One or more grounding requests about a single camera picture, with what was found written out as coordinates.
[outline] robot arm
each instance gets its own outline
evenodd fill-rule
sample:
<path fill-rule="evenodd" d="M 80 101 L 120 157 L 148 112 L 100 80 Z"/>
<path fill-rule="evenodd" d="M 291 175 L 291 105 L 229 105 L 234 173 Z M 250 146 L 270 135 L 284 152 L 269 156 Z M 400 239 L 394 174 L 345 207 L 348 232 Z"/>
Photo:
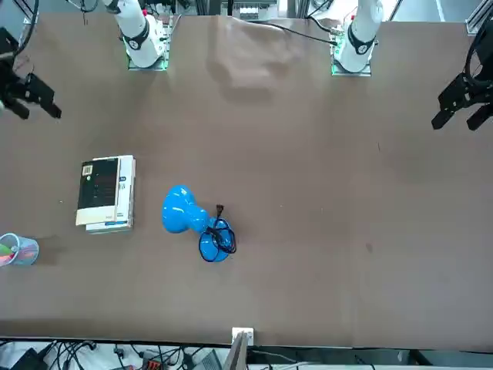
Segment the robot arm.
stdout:
<path fill-rule="evenodd" d="M 39 104 L 50 116 L 60 118 L 62 111 L 53 103 L 55 92 L 34 73 L 18 76 L 14 70 L 17 40 L 3 27 L 0 28 L 0 111 L 10 109 L 27 119 L 29 109 L 21 103 Z"/>
<path fill-rule="evenodd" d="M 123 34 L 126 52 L 139 68 L 152 66 L 165 52 L 163 22 L 144 15 L 138 0 L 103 0 Z"/>
<path fill-rule="evenodd" d="M 360 72 L 368 64 L 375 36 L 384 19 L 381 0 L 359 0 L 356 17 L 345 32 L 339 64 L 348 72 Z"/>
<path fill-rule="evenodd" d="M 493 116 L 493 20 L 486 21 L 478 31 L 466 57 L 463 72 L 441 92 L 438 97 L 440 112 L 431 124 L 435 130 L 441 129 L 460 109 L 481 104 L 479 109 L 467 120 L 471 131 L 477 130 Z M 477 54 L 481 72 L 471 74 L 471 58 Z"/>

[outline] white bracket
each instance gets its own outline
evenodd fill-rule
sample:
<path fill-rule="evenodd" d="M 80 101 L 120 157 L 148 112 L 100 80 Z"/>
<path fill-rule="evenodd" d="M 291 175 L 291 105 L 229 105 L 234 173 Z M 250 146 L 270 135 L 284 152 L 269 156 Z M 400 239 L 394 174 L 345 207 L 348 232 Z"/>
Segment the white bracket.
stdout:
<path fill-rule="evenodd" d="M 253 328 L 233 328 L 231 329 L 231 343 L 234 342 L 238 334 L 246 333 L 248 345 L 253 345 Z"/>

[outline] black cable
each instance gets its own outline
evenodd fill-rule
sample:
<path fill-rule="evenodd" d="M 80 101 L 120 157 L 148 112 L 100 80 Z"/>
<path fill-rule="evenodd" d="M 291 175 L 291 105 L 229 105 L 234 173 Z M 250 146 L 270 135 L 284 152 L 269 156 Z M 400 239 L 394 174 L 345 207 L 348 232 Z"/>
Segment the black cable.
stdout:
<path fill-rule="evenodd" d="M 161 346 L 158 345 L 157 348 L 159 349 L 159 359 L 161 360 L 161 367 L 163 367 L 164 361 L 163 361 L 163 353 L 161 352 Z"/>
<path fill-rule="evenodd" d="M 82 13 L 94 12 L 96 10 L 96 8 L 98 7 L 98 3 L 99 3 L 99 0 L 95 0 L 94 1 L 94 4 L 92 5 L 92 7 L 90 9 L 87 9 L 86 8 L 86 0 L 81 0 L 81 2 L 80 2 L 80 11 Z"/>
<path fill-rule="evenodd" d="M 60 350 L 62 349 L 62 346 L 63 346 L 63 343 L 60 343 L 59 349 L 58 349 L 57 354 L 56 354 L 55 361 L 53 361 L 52 366 L 50 367 L 50 369 L 53 367 L 53 365 L 56 362 L 57 367 L 59 368 L 59 370 L 62 370 L 62 368 L 60 368 L 60 357 L 62 356 L 62 353 L 67 350 L 67 349 L 64 349 L 62 352 L 60 352 Z"/>
<path fill-rule="evenodd" d="M 50 365 L 49 369 L 48 370 L 52 370 L 53 366 L 55 366 L 55 364 L 58 364 L 58 368 L 60 369 L 60 358 L 62 357 L 62 355 L 67 351 L 66 349 L 64 349 L 63 351 L 60 351 L 62 349 L 62 346 L 63 346 L 63 343 L 60 343 L 59 345 L 59 349 L 57 351 L 57 355 L 56 355 L 56 358 L 53 360 L 52 364 Z"/>
<path fill-rule="evenodd" d="M 397 0 L 397 4 L 394 6 L 394 10 L 391 13 L 391 16 L 388 17 L 389 21 L 393 21 L 395 15 L 397 14 L 397 10 L 399 10 L 399 7 L 401 6 L 402 0 Z"/>
<path fill-rule="evenodd" d="M 205 347 L 200 347 L 199 349 L 193 351 L 193 353 L 190 355 L 191 357 L 195 356 L 197 353 L 199 353 L 200 351 L 202 351 Z"/>
<path fill-rule="evenodd" d="M 120 367 L 121 368 L 125 368 L 125 366 L 123 365 L 122 359 L 120 358 L 120 355 L 118 354 L 117 350 L 118 350 L 118 345 L 115 345 L 115 355 L 116 355 L 116 357 L 118 357 L 118 361 L 120 363 Z"/>
<path fill-rule="evenodd" d="M 74 344 L 72 347 L 67 347 L 67 344 L 65 344 L 65 348 L 69 351 L 69 355 L 67 356 L 67 359 L 65 360 L 65 363 L 68 363 L 68 368 L 70 368 L 70 362 L 72 362 L 72 359 L 75 359 L 75 362 L 77 363 L 77 366 L 79 367 L 79 370 L 84 370 L 84 367 L 80 364 L 79 358 L 77 357 L 77 351 L 82 348 L 84 344 L 80 344 L 79 347 L 77 348 L 77 344 Z"/>
<path fill-rule="evenodd" d="M 31 39 L 32 33 L 34 32 L 35 24 L 36 24 L 37 19 L 38 19 L 38 9 L 39 9 L 39 0 L 35 0 L 35 2 L 34 2 L 34 10 L 32 11 L 31 23 L 29 24 L 28 33 L 25 36 L 24 41 L 22 42 L 22 44 L 16 50 L 14 50 L 12 52 L 12 55 L 10 55 L 11 54 L 10 52 L 7 52 L 5 54 L 0 55 L 0 60 L 7 59 L 9 56 L 12 57 L 12 58 L 15 58 L 28 45 L 29 40 Z"/>
<path fill-rule="evenodd" d="M 143 358 L 143 353 L 142 352 L 139 352 L 136 350 L 136 346 L 135 345 L 130 345 L 130 347 L 132 347 L 133 351 L 140 357 L 140 358 Z"/>
<path fill-rule="evenodd" d="M 167 358 L 167 360 L 166 360 L 166 361 L 169 361 L 169 359 L 170 359 L 172 356 L 174 356 L 174 355 L 175 355 L 175 353 L 177 353 L 177 352 L 178 352 L 178 357 L 176 358 L 175 363 L 174 363 L 174 364 L 170 364 L 170 363 L 168 362 L 168 366 L 176 366 L 176 365 L 178 365 L 178 361 L 179 361 L 179 352 L 180 352 L 180 351 L 183 351 L 183 349 L 182 349 L 181 347 L 179 347 L 179 348 L 176 350 L 176 352 L 174 352 L 174 353 L 172 353 L 171 355 L 169 355 L 169 357 Z"/>
<path fill-rule="evenodd" d="M 319 29 L 321 29 L 322 31 L 325 31 L 325 32 L 328 32 L 328 33 L 332 33 L 332 31 L 331 31 L 330 29 L 328 29 L 327 27 L 325 27 L 324 25 L 322 25 L 322 24 L 318 21 L 318 19 L 315 19 L 313 16 L 308 17 L 308 19 L 309 19 L 309 20 L 311 20 L 311 21 L 314 21 L 314 22 L 315 22 L 315 24 L 317 25 L 317 27 L 318 27 Z"/>
<path fill-rule="evenodd" d="M 492 84 L 491 80 L 481 81 L 479 79 L 474 78 L 471 75 L 472 56 L 474 55 L 474 53 L 476 51 L 476 46 L 478 46 L 479 42 L 481 41 L 481 38 L 483 37 L 483 34 L 485 33 L 486 27 L 488 26 L 488 23 L 490 22 L 490 19 L 492 16 L 493 16 L 493 7 L 490 9 L 488 14 L 486 15 L 485 21 L 483 22 L 483 24 L 479 28 L 478 33 L 475 36 L 475 39 L 471 43 L 471 46 L 469 46 L 468 55 L 466 56 L 466 59 L 465 59 L 465 66 L 464 66 L 465 78 L 469 81 L 470 84 L 477 86 L 477 87 L 489 87 Z"/>
<path fill-rule="evenodd" d="M 208 227 L 207 230 L 205 232 L 203 232 L 202 235 L 200 235 L 200 239 L 199 239 L 200 256 L 202 256 L 202 259 L 204 259 L 207 262 L 214 262 L 216 260 L 217 256 L 219 255 L 220 251 L 227 253 L 227 254 L 236 253 L 236 237 L 235 237 L 233 230 L 231 230 L 231 227 L 227 226 L 228 223 L 226 222 L 226 220 L 221 218 L 221 213 L 223 212 L 223 210 L 224 210 L 224 206 L 222 206 L 220 204 L 216 205 L 217 215 L 216 215 L 216 221 L 214 221 L 214 225 L 212 227 Z M 219 222 L 223 222 L 226 226 L 225 227 L 217 227 L 217 224 Z M 230 246 L 226 246 L 224 244 L 223 236 L 221 235 L 221 233 L 223 231 L 226 231 L 230 237 L 230 240 L 231 240 Z M 206 235 L 210 235 L 212 237 L 214 247 L 216 247 L 216 249 L 217 249 L 216 255 L 212 259 L 207 259 L 206 256 L 203 255 L 202 250 L 200 249 L 200 244 L 202 243 L 202 239 Z"/>
<path fill-rule="evenodd" d="M 233 16 L 233 3 L 234 0 L 228 0 L 228 15 Z"/>
<path fill-rule="evenodd" d="M 313 37 L 313 36 L 310 36 L 310 35 L 305 35 L 304 33 L 301 33 L 301 32 L 298 32 L 298 31 L 294 31 L 293 29 L 289 29 L 287 27 L 284 27 L 283 25 L 276 25 L 274 23 L 267 23 L 265 21 L 256 21 L 255 23 L 260 23 L 261 25 L 271 25 L 271 26 L 276 27 L 278 29 L 282 29 L 284 31 L 288 31 L 288 32 L 294 33 L 295 35 L 306 37 L 307 39 L 311 39 L 311 40 L 315 40 L 315 41 L 320 41 L 320 42 L 324 42 L 326 44 L 331 44 L 333 46 L 337 46 L 337 43 L 335 41 L 326 40 L 326 39 L 319 39 L 318 37 Z"/>
<path fill-rule="evenodd" d="M 334 0 L 325 0 L 325 2 L 323 2 L 322 4 L 320 4 L 320 6 L 318 8 L 316 8 L 309 15 L 307 15 L 307 18 L 311 17 L 313 14 L 315 14 L 316 12 L 318 12 L 319 10 L 321 10 L 324 7 L 324 5 L 327 5 L 327 4 L 330 3 L 328 6 L 331 6 L 333 1 Z"/>
<path fill-rule="evenodd" d="M 362 364 L 362 365 L 369 365 L 371 366 L 371 369 L 372 370 L 375 370 L 375 366 L 371 363 L 367 363 L 365 360 L 363 360 L 360 356 L 358 355 L 354 355 L 354 358 L 356 359 L 356 361 L 359 363 L 359 364 Z"/>

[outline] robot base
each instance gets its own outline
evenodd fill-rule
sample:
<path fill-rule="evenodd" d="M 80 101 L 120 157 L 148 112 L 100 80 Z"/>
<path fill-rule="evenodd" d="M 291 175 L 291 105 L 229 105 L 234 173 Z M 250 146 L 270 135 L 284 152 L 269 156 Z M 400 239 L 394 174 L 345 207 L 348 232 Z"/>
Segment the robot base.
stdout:
<path fill-rule="evenodd" d="M 344 40 L 344 33 L 341 32 L 338 35 L 331 35 L 331 41 L 337 42 L 337 46 L 330 47 L 330 58 L 331 58 L 331 67 L 330 72 L 332 76 L 360 76 L 360 77 L 371 77 L 371 57 L 368 60 L 368 64 L 360 71 L 360 72 L 349 72 L 344 69 L 338 61 L 336 61 L 335 56 L 340 52 L 340 47 L 342 46 L 342 42 Z"/>
<path fill-rule="evenodd" d="M 151 66 L 146 67 L 146 68 L 141 68 L 135 65 L 134 62 L 132 62 L 131 58 L 127 54 L 127 68 L 129 71 L 166 71 L 168 69 L 169 65 L 169 49 L 171 47 L 171 40 L 173 37 L 173 30 L 176 27 L 176 24 L 179 21 L 178 16 L 171 15 L 169 17 L 169 21 L 167 23 L 163 23 L 163 31 L 164 31 L 164 38 L 165 40 L 163 41 L 163 48 L 164 48 L 164 53 L 162 56 L 160 56 Z"/>

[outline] stack of books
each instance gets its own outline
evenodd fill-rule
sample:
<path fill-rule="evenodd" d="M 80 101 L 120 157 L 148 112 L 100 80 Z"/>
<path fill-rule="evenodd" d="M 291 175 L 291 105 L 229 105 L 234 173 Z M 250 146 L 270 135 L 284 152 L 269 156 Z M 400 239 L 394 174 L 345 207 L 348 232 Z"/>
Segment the stack of books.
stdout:
<path fill-rule="evenodd" d="M 94 158 L 82 164 L 75 224 L 90 234 L 131 230 L 136 161 L 133 156 Z"/>

